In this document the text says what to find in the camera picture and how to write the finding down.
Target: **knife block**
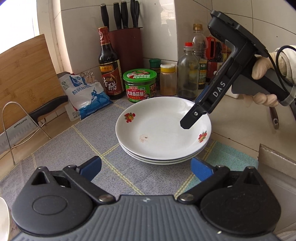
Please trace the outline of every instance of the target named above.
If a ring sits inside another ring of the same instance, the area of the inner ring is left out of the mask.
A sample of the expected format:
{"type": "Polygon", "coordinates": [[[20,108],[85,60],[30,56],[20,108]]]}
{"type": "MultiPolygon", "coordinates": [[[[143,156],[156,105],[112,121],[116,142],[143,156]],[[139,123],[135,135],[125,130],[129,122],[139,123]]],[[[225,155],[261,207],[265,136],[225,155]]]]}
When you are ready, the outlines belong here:
{"type": "Polygon", "coordinates": [[[122,74],[131,69],[144,68],[140,28],[111,31],[109,38],[119,57],[122,74]]]}

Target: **gloved hand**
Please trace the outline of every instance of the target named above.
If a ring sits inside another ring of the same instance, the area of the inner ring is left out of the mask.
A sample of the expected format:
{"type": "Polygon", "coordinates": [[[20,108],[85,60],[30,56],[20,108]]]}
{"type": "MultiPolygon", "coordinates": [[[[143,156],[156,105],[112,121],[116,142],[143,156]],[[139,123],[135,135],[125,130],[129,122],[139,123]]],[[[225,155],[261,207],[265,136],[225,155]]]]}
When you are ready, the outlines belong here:
{"type": "MultiPolygon", "coordinates": [[[[272,52],[270,55],[275,62],[276,52],[272,52]]],[[[255,80],[261,79],[270,68],[274,69],[270,59],[262,56],[259,57],[253,66],[252,78],[255,80]]],[[[279,56],[279,69],[283,76],[287,75],[287,65],[281,54],[279,56]]],[[[257,93],[254,96],[243,95],[243,97],[246,105],[250,105],[252,101],[256,104],[262,104],[269,107],[275,107],[279,104],[277,97],[274,94],[265,95],[263,93],[257,93]]]]}

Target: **cutting board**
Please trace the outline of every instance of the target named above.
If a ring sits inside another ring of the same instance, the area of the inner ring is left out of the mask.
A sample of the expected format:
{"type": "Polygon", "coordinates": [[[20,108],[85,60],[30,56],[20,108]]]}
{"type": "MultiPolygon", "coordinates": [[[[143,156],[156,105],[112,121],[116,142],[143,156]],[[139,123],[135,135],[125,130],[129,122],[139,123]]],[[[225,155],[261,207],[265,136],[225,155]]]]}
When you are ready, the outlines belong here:
{"type": "MultiPolygon", "coordinates": [[[[0,54],[0,113],[9,101],[20,103],[30,113],[62,95],[64,92],[54,70],[44,34],[0,54]]],[[[5,127],[12,126],[25,116],[18,105],[8,105],[4,110],[5,127]]]]}

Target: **red bottle cap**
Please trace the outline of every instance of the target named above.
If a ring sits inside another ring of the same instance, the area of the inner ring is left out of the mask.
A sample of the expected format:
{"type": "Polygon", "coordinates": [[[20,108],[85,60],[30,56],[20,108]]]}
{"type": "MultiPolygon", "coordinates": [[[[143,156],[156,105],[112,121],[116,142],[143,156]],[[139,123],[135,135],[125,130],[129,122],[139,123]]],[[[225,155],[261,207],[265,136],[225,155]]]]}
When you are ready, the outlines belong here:
{"type": "Polygon", "coordinates": [[[192,42],[186,42],[185,46],[192,47],[193,45],[192,45],[192,42]]]}

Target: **cutting board stand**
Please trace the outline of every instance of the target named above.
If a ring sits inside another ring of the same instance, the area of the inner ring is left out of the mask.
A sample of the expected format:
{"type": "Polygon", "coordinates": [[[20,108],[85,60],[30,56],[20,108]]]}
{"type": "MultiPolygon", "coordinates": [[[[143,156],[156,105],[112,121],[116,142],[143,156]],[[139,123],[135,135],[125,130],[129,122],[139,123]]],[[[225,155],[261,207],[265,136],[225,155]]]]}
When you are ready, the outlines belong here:
{"type": "Polygon", "coordinates": [[[21,144],[24,144],[25,142],[27,142],[29,139],[31,139],[39,130],[41,130],[47,137],[48,139],[50,140],[51,138],[49,137],[49,135],[42,129],[42,127],[44,125],[46,125],[46,119],[44,118],[44,123],[42,123],[41,126],[39,126],[38,123],[36,123],[33,118],[29,115],[29,113],[24,109],[24,107],[20,104],[20,103],[17,103],[16,101],[9,101],[8,103],[5,104],[5,106],[3,107],[2,109],[2,125],[3,125],[3,130],[4,130],[4,133],[5,133],[5,137],[6,137],[6,141],[8,143],[8,146],[9,146],[9,152],[11,154],[11,157],[12,157],[12,161],[13,161],[13,166],[15,166],[15,159],[13,157],[13,153],[12,153],[12,149],[17,147],[17,146],[20,146],[21,144]],[[17,104],[18,106],[20,106],[22,108],[22,110],[26,113],[26,115],[31,119],[31,121],[33,121],[33,123],[36,125],[36,127],[38,128],[36,131],[34,131],[32,134],[30,134],[28,137],[26,137],[24,140],[22,140],[19,144],[15,144],[15,145],[10,145],[10,142],[9,142],[9,139],[8,139],[8,135],[7,135],[7,131],[6,131],[6,128],[5,128],[5,123],[4,123],[4,118],[3,118],[3,113],[4,113],[4,110],[5,108],[10,105],[10,104],[17,104]]]}

